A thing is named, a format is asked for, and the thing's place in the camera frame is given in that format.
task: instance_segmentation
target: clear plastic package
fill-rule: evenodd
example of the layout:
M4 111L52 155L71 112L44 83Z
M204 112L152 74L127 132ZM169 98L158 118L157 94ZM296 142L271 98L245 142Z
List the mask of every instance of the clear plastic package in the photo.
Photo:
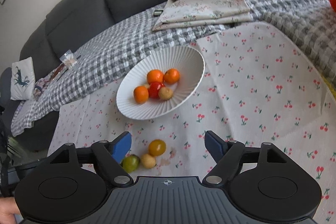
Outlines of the clear plastic package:
M68 50L65 54L63 54L60 60L69 69L71 69L77 63L76 57L74 57L74 54L70 50Z

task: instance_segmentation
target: green tomato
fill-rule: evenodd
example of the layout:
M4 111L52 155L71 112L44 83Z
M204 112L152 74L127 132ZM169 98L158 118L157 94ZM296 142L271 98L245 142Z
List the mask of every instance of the green tomato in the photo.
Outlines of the green tomato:
M122 167L127 173L138 169L140 158L137 155L130 155L122 160Z

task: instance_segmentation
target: ribbed bowl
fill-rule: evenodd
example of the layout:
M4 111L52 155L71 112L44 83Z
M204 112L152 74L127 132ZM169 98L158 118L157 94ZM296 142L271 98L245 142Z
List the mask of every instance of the ribbed bowl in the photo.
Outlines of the ribbed bowl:
M168 101L149 99L144 104L137 104L133 90L147 83L147 73L159 69L163 73L175 68L180 72L180 80L174 85L166 85L174 91ZM134 120L148 120L165 115L183 104L196 90L204 75L203 56L189 47L168 47L152 53L139 62L125 76L117 92L117 106L120 112Z

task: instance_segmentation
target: couch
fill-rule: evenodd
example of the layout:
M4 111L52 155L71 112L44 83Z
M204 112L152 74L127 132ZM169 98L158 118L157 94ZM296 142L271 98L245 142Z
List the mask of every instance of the couch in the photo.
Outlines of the couch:
M32 57L36 80L45 77L59 64L67 51L79 47L108 27L166 0L62 0L24 44L20 60ZM10 100L11 68L0 77L0 116L5 130L11 135L11 122L19 101ZM47 149L58 121L58 112L51 112L34 122L33 128L15 137L30 151Z

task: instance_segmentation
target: white pillow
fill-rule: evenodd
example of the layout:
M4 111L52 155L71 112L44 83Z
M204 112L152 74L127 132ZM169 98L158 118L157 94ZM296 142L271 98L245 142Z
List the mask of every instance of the white pillow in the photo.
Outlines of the white pillow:
M29 100L35 87L33 59L27 59L12 64L12 79L10 83L11 100Z

